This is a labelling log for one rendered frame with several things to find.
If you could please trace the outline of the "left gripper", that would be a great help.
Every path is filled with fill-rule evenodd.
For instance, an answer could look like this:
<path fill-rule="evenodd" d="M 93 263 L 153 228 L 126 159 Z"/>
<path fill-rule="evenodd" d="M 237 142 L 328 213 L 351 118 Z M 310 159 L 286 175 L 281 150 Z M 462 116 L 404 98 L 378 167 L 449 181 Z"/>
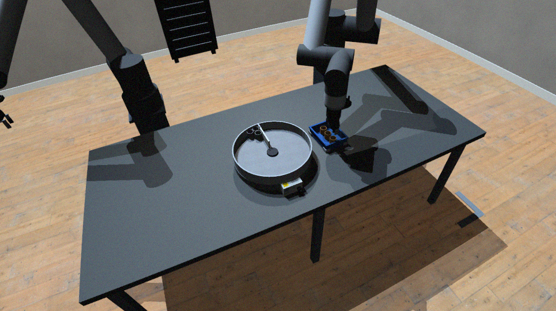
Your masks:
<path fill-rule="evenodd" d="M 347 95 L 347 93 L 346 93 Z M 337 135 L 340 127 L 341 111 L 349 108 L 352 104 L 350 96 L 343 97 L 330 97 L 324 92 L 324 104 L 326 109 L 326 124 L 333 130 L 332 132 Z"/>

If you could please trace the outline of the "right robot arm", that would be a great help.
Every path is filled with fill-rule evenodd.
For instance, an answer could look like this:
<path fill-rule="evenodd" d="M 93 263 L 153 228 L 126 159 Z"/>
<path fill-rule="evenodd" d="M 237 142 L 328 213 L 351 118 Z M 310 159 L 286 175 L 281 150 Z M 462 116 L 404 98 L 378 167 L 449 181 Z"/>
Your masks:
<path fill-rule="evenodd" d="M 106 57 L 122 88 L 122 99 L 131 116 L 156 113 L 163 101 L 152 83 L 143 56 L 124 47 L 91 0 L 62 0 Z M 0 89 L 7 77 L 28 0 L 0 0 Z M 130 54 L 130 55 L 129 55 Z"/>

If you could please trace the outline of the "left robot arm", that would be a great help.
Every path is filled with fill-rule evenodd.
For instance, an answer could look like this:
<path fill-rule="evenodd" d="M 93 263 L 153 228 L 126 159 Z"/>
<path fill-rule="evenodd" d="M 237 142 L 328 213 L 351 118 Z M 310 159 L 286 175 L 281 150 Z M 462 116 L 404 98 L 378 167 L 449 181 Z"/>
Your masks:
<path fill-rule="evenodd" d="M 377 0 L 357 0 L 356 18 L 331 8 L 331 1 L 311 0 L 305 37 L 297 49 L 297 64 L 327 68 L 325 93 L 343 97 L 348 91 L 355 50 L 345 48 L 345 42 L 377 45 L 381 18 L 375 18 Z"/>

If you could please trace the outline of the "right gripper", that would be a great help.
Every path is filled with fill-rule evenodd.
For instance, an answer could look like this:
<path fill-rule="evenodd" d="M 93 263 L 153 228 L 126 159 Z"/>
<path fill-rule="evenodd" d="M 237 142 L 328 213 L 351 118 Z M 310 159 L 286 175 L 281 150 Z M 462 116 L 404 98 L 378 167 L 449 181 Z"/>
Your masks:
<path fill-rule="evenodd" d="M 3 102 L 4 99 L 5 99 L 4 96 L 0 95 L 0 102 Z M 6 120 L 3 120 L 4 117 L 8 120 L 10 124 L 14 123 L 14 121 L 10 118 L 8 114 L 4 114 L 3 111 L 0 110 L 0 123 L 3 122 L 5 127 L 7 127 L 7 129 L 12 128 Z"/>

